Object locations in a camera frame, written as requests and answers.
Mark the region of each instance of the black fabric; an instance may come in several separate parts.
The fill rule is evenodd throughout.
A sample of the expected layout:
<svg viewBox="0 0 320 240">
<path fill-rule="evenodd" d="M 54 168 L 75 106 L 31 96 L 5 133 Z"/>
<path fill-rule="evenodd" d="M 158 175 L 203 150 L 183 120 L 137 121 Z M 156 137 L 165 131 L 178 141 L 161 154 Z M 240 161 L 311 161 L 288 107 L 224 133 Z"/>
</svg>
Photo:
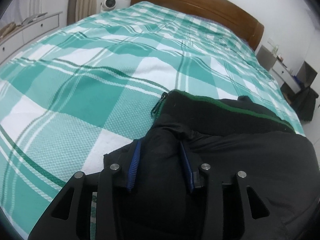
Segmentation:
<svg viewBox="0 0 320 240">
<path fill-rule="evenodd" d="M 316 99 L 319 95 L 310 87 L 301 90 L 293 103 L 292 109 L 297 113 L 300 120 L 311 122 L 315 111 Z"/>
<path fill-rule="evenodd" d="M 241 101 L 231 103 L 236 106 Z M 276 131 L 276 127 L 280 130 L 283 127 L 273 120 L 269 123 L 264 120 L 266 126 L 260 133 L 254 133 L 256 126 L 244 124 L 245 118 L 250 120 L 252 116 L 242 115 L 247 133 L 241 133 L 236 127 L 239 122 L 219 122 L 219 119 L 228 120 L 223 111 L 209 111 L 208 104 L 192 100 L 184 106 L 181 117 L 176 110 L 183 109 L 182 106 L 179 102 L 173 105 L 168 96 L 159 118 L 142 138 L 133 192 L 116 192 L 127 239 L 199 239 L 206 199 L 201 191 L 196 195 L 187 193 L 178 156 L 181 139 L 221 174 L 224 184 L 232 183 L 238 171 L 245 171 L 253 178 L 270 202 L 272 212 L 279 216 L 294 239 L 309 221 L 320 195 L 319 166 L 312 144 L 303 136 Z M 227 115 L 236 120 L 232 114 Z M 213 128 L 204 122 L 203 116 Z M 128 148 L 110 153 L 105 166 L 116 163 Z M 233 211 L 229 211 L 225 214 L 226 240 L 233 239 L 231 231 L 237 226 Z M 280 239 L 274 228 L 270 230 L 272 239 Z"/>
</svg>

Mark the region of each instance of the silver bolt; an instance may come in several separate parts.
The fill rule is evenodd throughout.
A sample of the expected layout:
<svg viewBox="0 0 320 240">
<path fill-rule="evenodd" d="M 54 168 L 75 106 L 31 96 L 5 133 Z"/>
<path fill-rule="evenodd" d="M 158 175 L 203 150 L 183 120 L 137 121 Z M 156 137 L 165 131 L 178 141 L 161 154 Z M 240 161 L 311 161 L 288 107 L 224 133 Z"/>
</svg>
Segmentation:
<svg viewBox="0 0 320 240">
<path fill-rule="evenodd" d="M 244 171 L 238 171 L 238 176 L 240 178 L 245 178 L 247 176 L 247 174 Z"/>
<path fill-rule="evenodd" d="M 209 170 L 211 168 L 211 166 L 208 163 L 202 163 L 201 164 L 201 168 L 207 171 L 207 170 Z"/>
<path fill-rule="evenodd" d="M 118 163 L 114 163 L 110 165 L 110 169 L 112 169 L 113 171 L 116 171 L 119 168 L 120 168 L 120 165 Z"/>
<path fill-rule="evenodd" d="M 75 173 L 75 178 L 76 179 L 79 179 L 79 178 L 81 178 L 83 176 L 83 172 L 82 171 L 77 171 L 76 173 Z"/>
</svg>

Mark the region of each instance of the headboard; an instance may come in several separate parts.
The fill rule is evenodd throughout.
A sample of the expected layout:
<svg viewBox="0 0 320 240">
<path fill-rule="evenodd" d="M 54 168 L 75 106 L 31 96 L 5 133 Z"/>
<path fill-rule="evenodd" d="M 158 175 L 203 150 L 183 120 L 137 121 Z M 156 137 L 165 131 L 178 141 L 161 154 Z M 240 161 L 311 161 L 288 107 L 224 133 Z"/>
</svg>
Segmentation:
<svg viewBox="0 0 320 240">
<path fill-rule="evenodd" d="M 141 1 L 221 23 L 246 40 L 253 50 L 257 49 L 263 35 L 264 26 L 228 0 L 131 0 L 131 5 Z"/>
</svg>

